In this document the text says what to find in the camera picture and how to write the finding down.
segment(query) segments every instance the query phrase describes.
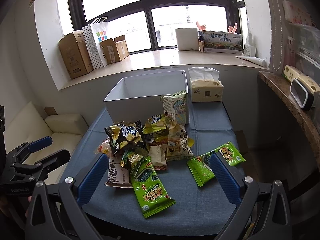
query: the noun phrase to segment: open white box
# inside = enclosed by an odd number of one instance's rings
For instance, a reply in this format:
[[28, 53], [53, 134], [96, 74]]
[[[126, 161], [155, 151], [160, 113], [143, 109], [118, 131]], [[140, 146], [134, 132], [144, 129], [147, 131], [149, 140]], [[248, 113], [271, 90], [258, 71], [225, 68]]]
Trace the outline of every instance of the open white box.
[[[179, 91], [188, 93], [184, 70], [137, 75], [122, 78], [104, 99], [113, 122], [146, 121], [156, 114], [163, 114], [160, 98]], [[188, 94], [186, 123], [189, 123]]]

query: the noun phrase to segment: blue gripper pad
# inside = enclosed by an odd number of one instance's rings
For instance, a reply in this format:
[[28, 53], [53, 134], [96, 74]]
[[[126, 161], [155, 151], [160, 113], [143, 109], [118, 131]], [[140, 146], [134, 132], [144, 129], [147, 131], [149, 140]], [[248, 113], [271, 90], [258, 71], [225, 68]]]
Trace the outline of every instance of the blue gripper pad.
[[101, 154], [100, 158], [96, 161], [78, 187], [77, 203], [79, 206], [87, 204], [90, 201], [108, 167], [108, 156], [106, 154]]
[[215, 174], [229, 202], [238, 206], [242, 200], [241, 188], [216, 154], [212, 154], [210, 157], [210, 168]]
[[46, 148], [52, 144], [52, 139], [50, 136], [43, 137], [37, 141], [34, 141], [30, 143], [28, 147], [28, 151], [31, 153], [35, 153], [37, 151], [40, 151], [43, 148]]

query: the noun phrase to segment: window frame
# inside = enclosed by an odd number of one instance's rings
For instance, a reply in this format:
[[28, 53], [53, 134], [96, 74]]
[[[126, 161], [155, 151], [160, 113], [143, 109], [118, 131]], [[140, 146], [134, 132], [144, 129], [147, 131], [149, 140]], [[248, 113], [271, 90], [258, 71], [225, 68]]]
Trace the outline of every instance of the window frame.
[[[144, 11], [148, 26], [151, 49], [138, 50], [131, 52], [130, 54], [159, 49], [176, 48], [177, 46], [158, 46], [151, 10], [155, 8], [178, 5], [210, 5], [224, 7], [226, 9], [227, 27], [230, 25], [233, 26], [235, 22], [239, 23], [238, 25], [240, 26], [240, 15], [238, 8], [245, 7], [244, 1], [238, 2], [237, 0], [140, 0], [112, 9], [101, 15], [97, 15], [94, 19], [106, 16], [108, 17], [108, 21], [112, 21], [133, 13]], [[82, 0], [68, 0], [68, 6], [73, 30], [80, 30], [82, 27], [92, 23], [94, 20], [86, 19]]]

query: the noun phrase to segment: sofa armrest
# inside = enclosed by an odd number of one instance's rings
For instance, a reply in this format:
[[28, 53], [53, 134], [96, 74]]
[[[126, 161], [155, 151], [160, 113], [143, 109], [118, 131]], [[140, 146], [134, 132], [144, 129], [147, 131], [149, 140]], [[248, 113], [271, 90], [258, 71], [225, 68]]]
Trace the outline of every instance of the sofa armrest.
[[88, 125], [80, 114], [50, 115], [44, 120], [52, 132], [84, 135]]

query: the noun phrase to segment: gray-blue cloth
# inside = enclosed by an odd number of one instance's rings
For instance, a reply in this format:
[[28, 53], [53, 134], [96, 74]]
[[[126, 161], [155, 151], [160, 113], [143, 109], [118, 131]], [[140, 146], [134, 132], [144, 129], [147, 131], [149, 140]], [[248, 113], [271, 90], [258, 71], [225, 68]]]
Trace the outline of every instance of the gray-blue cloth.
[[[191, 148], [195, 156], [205, 154], [228, 141], [237, 147], [236, 136], [222, 103], [189, 103], [189, 111], [190, 124], [186, 126], [186, 131], [195, 140]], [[110, 125], [112, 120], [106, 109], [103, 109], [74, 150], [61, 180], [76, 176], [82, 167], [91, 162], [95, 149], [107, 138], [104, 128]], [[235, 205], [229, 203], [216, 179], [199, 188], [186, 162], [187, 160], [170, 161], [166, 171], [157, 172], [176, 204], [147, 219], [142, 215], [132, 188], [104, 185], [107, 173], [83, 209], [107, 222], [150, 234], [217, 234], [232, 214]]]

